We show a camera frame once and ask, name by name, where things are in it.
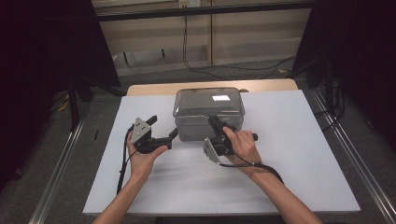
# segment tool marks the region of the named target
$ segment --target transparent dark lid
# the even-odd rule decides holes
[[[241,94],[236,88],[187,89],[177,92],[175,118],[244,116]]]

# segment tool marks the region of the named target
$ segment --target white board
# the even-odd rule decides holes
[[[301,91],[242,93],[243,129],[257,133],[264,163],[315,212],[360,207]],[[123,97],[83,213],[99,214],[116,196],[123,138],[136,117],[158,116],[153,137],[175,127],[175,96]],[[142,216],[226,216],[277,213],[266,195],[234,168],[209,161],[203,142],[181,142],[155,161],[147,184],[128,213]],[[130,168],[125,174],[126,182]]]

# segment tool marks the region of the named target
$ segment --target gray storage box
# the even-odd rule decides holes
[[[236,88],[188,89],[177,92],[173,115],[181,141],[204,141],[215,135],[209,115],[218,115],[240,131],[245,109]]]

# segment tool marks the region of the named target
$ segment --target white sticker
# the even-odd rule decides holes
[[[228,95],[212,96],[214,101],[230,101]]]

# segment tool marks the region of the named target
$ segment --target metal bar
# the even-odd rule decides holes
[[[152,19],[152,18],[226,14],[226,13],[237,13],[237,12],[301,9],[301,8],[311,8],[314,4],[315,4],[314,0],[307,0],[300,2],[266,3],[266,4],[253,4],[253,5],[238,5],[238,6],[171,8],[171,9],[162,9],[162,10],[137,11],[137,12],[125,12],[125,13],[101,13],[92,17],[58,18],[56,19],[56,21],[69,21],[69,22],[128,21],[128,20],[140,20],[140,19]]]
[[[326,110],[326,103],[321,95],[321,93],[317,93],[316,91],[312,92],[315,100],[317,101],[318,106],[322,111]],[[395,208],[389,199],[387,193],[382,189],[379,183],[374,178],[373,174],[370,172],[369,168],[361,158],[358,150],[350,141],[347,133],[344,131],[341,124],[331,116],[330,113],[325,113],[325,118],[329,122],[329,124],[334,123],[332,129],[334,131],[335,136],[338,138],[341,146],[343,147],[345,153],[348,155],[350,161],[358,172],[361,180],[364,185],[372,195],[376,205],[384,216],[385,220],[389,224],[396,224],[396,211]]]
[[[90,103],[87,103],[87,106],[83,112],[81,119],[79,120],[79,123],[76,126],[76,129],[69,134],[69,138],[67,139],[66,145],[64,146],[62,155],[58,160],[58,163],[56,164],[55,170],[52,173],[49,183],[47,184],[46,189],[44,190],[44,193],[42,194],[40,201],[35,208],[35,211],[32,214],[29,224],[44,223],[50,210],[52,201],[58,191],[59,185],[64,175],[64,171],[66,170],[67,163],[69,162],[70,156],[78,140],[82,126],[84,124],[84,120],[85,118],[87,118],[87,115],[89,113],[89,108]]]

